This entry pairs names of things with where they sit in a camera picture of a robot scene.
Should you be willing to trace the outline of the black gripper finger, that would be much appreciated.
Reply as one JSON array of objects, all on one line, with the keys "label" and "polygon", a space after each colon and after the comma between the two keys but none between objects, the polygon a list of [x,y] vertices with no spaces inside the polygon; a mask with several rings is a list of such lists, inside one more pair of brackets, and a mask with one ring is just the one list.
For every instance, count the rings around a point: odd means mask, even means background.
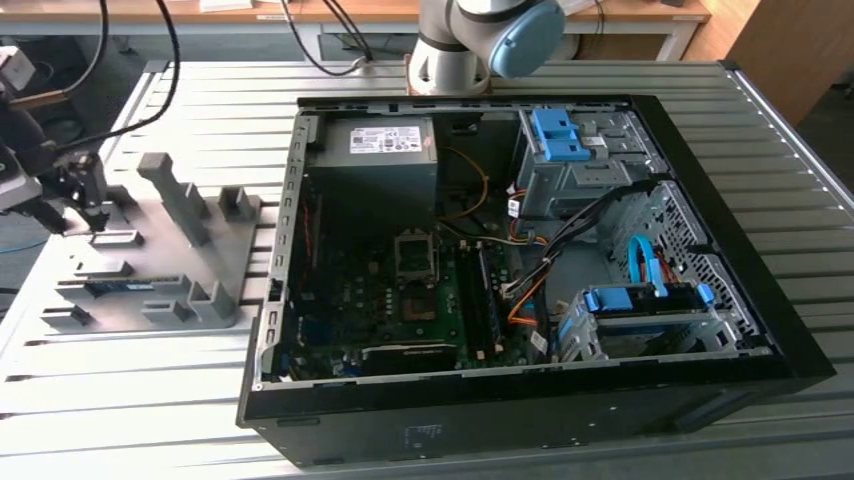
[{"label": "black gripper finger", "polygon": [[67,221],[63,214],[50,204],[43,195],[38,195],[30,203],[31,216],[52,234],[62,235],[67,229]]},{"label": "black gripper finger", "polygon": [[70,161],[74,208],[92,232],[104,230],[108,214],[102,205],[107,198],[103,162],[98,154],[74,154]]}]

